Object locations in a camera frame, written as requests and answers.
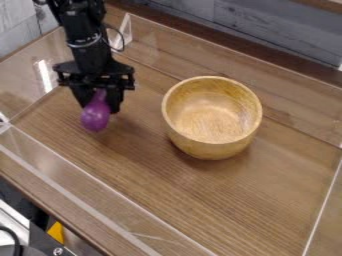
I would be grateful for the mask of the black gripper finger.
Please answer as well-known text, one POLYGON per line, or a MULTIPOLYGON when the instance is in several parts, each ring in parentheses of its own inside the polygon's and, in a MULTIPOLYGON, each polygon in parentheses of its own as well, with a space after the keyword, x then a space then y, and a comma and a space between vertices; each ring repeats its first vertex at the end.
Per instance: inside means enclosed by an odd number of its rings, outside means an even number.
POLYGON ((125 99, 125 93, 121 88, 110 88, 107 90, 106 101, 110 106, 113 114, 117 114, 121 111, 121 104, 125 99))
POLYGON ((82 107, 86 107, 91 102, 93 97, 95 95, 95 91, 90 87, 73 87, 71 88, 74 97, 82 107))

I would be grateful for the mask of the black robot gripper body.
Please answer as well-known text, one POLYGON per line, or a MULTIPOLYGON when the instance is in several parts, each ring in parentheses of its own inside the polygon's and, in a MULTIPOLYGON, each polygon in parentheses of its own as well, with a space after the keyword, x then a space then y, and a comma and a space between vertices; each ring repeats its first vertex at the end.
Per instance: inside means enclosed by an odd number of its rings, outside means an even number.
POLYGON ((106 38, 67 40, 74 59, 54 65, 59 83, 69 87, 135 89, 135 69, 113 57, 106 38))

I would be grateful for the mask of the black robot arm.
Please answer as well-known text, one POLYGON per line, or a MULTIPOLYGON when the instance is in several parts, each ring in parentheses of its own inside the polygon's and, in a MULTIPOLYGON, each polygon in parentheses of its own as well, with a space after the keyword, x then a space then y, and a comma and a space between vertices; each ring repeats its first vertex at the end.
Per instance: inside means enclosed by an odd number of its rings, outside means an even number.
POLYGON ((74 59, 53 66, 58 83, 71 89, 82 107, 86 107, 99 89, 106 92, 110 113, 121 111, 125 92, 135 89, 135 69, 113 56, 105 16, 105 0, 34 0, 47 5, 63 27, 66 44, 74 59))

